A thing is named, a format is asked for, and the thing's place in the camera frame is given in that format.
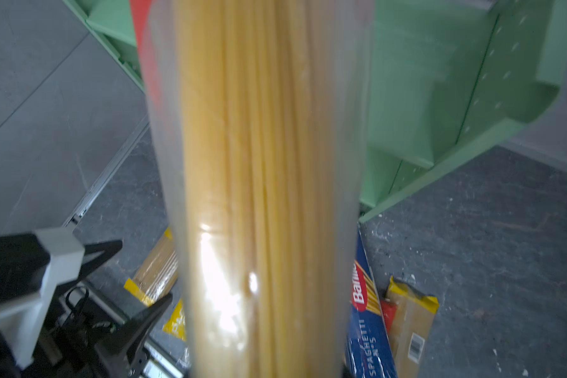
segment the green shelf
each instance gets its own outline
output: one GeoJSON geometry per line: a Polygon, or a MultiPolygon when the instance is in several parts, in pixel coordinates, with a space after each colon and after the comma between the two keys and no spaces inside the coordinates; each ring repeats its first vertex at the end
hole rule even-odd
{"type": "MultiPolygon", "coordinates": [[[[64,0],[143,89],[128,0],[64,0]]],[[[376,0],[369,220],[536,120],[567,63],[567,0],[376,0]]]]}
{"type": "Polygon", "coordinates": [[[144,89],[128,0],[63,0],[128,76],[144,89]]]}

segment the barilla spaghetti box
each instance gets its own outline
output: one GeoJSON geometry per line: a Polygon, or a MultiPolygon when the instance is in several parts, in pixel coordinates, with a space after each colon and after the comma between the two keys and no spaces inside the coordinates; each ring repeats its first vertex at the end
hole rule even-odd
{"type": "Polygon", "coordinates": [[[346,364],[355,378],[397,378],[374,276],[357,232],[346,364]]]}

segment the clear plastic packaging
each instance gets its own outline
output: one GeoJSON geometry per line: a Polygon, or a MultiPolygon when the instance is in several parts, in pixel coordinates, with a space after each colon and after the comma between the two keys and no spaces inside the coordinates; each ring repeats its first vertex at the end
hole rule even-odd
{"type": "Polygon", "coordinates": [[[337,377],[367,0],[131,0],[195,377],[337,377]]]}

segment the pasta package on floor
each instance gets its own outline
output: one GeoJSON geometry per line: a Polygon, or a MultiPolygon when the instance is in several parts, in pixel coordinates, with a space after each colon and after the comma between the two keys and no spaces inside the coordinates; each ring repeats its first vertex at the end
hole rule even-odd
{"type": "Polygon", "coordinates": [[[397,372],[400,378],[416,378],[439,301],[393,276],[386,299],[397,307],[389,332],[397,372]]]}
{"type": "Polygon", "coordinates": [[[178,277],[177,267],[174,240],[168,228],[124,288],[145,306],[151,306],[170,292],[178,277]]]}
{"type": "Polygon", "coordinates": [[[368,264],[361,234],[357,233],[346,365],[355,378],[397,378],[374,275],[368,264]]]}
{"type": "Polygon", "coordinates": [[[130,0],[195,377],[337,377],[372,0],[130,0]]]}

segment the dry pasta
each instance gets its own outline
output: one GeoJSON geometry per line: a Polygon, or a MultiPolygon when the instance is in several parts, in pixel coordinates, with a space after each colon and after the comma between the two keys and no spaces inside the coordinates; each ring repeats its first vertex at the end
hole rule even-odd
{"type": "Polygon", "coordinates": [[[330,10],[173,4],[194,376],[334,377],[330,10]]]}

